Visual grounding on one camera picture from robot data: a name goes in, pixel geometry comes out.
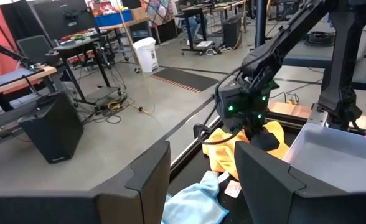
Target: yellow cloth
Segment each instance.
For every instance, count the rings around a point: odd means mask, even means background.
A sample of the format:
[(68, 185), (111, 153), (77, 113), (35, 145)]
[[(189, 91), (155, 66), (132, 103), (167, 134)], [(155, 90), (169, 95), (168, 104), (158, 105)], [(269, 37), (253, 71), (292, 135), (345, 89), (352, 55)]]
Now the yellow cloth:
[[(289, 147), (284, 143), (284, 131), (283, 127), (277, 122), (272, 121), (264, 125), (264, 127), (273, 133), (280, 146), (278, 149), (268, 151), (269, 154), (283, 159), (287, 153)], [(220, 128), (216, 129), (208, 138), (207, 142), (221, 141), (230, 137), (231, 134), (225, 133)], [(202, 152), (209, 156), (210, 168), (215, 172), (227, 171), (230, 175), (238, 180), (237, 169), (234, 161), (234, 146), (236, 141), (245, 141), (249, 143), (244, 131), (240, 131), (233, 139), (216, 146), (202, 145)]]

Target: gray floor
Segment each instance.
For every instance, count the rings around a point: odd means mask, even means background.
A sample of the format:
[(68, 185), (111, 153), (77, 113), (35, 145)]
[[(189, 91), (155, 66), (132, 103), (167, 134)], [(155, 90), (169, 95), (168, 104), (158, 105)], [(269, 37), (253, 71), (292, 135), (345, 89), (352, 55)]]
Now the gray floor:
[[(240, 48), (222, 55), (199, 57), (195, 53), (186, 52), (182, 56), (180, 49), (184, 47), (184, 44), (173, 40), (157, 49), (157, 57), (162, 66), (208, 70), (211, 72), (188, 72), (221, 79), (224, 75), (212, 73), (212, 71), (229, 72), (239, 66), (250, 49), (249, 45), (253, 44), (254, 34), (255, 28), (248, 26), (248, 33), (243, 36)], [(129, 96), (136, 101), (137, 105), (151, 110), (154, 104), (149, 97), (146, 82), (141, 75), (133, 73), (134, 65), (118, 63), (116, 67), (125, 80)], [(316, 82), (322, 78), (320, 72), (313, 72), (308, 68), (283, 67), (276, 76), (279, 78), (277, 82), (281, 88), (273, 91), (272, 96), (303, 86), (305, 85), (303, 81)], [(83, 78), (80, 79), (80, 85), (86, 94), (95, 90), (97, 85), (104, 85), (98, 72), (91, 75), (82, 72), (81, 77)], [(119, 124), (87, 124), (76, 153), (69, 161), (50, 165), (46, 163), (34, 145), (18, 139), (1, 144), (0, 190), (91, 189), (118, 173), (209, 99), (214, 90), (211, 87), (196, 94), (154, 78), (148, 78), (147, 81), (155, 99), (154, 114), (148, 116), (129, 107), (120, 113), (122, 121)], [(300, 104), (306, 106), (317, 101), (319, 92), (320, 85), (308, 85), (295, 91), (300, 97)], [(357, 96), (358, 105), (366, 114), (366, 91), (357, 91)], [(274, 100), (284, 101), (284, 97), (278, 96)], [(212, 106), (213, 102), (195, 114), (174, 135), (169, 137), (172, 160), (193, 140), (193, 125), (201, 123)], [(28, 139), (25, 134), (19, 137)]]

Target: colorful poster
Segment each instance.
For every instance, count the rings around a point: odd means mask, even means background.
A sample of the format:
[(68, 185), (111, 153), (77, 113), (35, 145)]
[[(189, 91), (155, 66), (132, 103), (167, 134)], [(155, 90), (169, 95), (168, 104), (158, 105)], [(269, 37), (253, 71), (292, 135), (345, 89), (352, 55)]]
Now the colorful poster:
[(140, 0), (141, 7), (150, 17), (150, 25), (158, 26), (173, 20), (171, 0)]

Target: white plastic tray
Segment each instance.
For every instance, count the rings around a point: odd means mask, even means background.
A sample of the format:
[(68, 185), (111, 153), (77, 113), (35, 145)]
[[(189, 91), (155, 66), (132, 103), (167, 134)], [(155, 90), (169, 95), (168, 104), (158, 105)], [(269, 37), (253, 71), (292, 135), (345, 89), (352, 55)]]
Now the white plastic tray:
[(347, 192), (366, 191), (366, 136), (305, 124), (284, 161)]

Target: blue bin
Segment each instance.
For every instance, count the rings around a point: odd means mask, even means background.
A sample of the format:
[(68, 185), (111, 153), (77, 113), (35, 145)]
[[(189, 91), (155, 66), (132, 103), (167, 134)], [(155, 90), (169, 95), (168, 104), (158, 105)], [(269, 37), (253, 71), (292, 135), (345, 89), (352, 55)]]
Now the blue bin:
[[(132, 12), (130, 10), (125, 10), (122, 12), (123, 19), (125, 22), (132, 21)], [(103, 26), (112, 26), (112, 25), (118, 25), (122, 23), (122, 18), (119, 12), (110, 14), (110, 15), (104, 15), (104, 16), (96, 16), (97, 25), (99, 27)]]

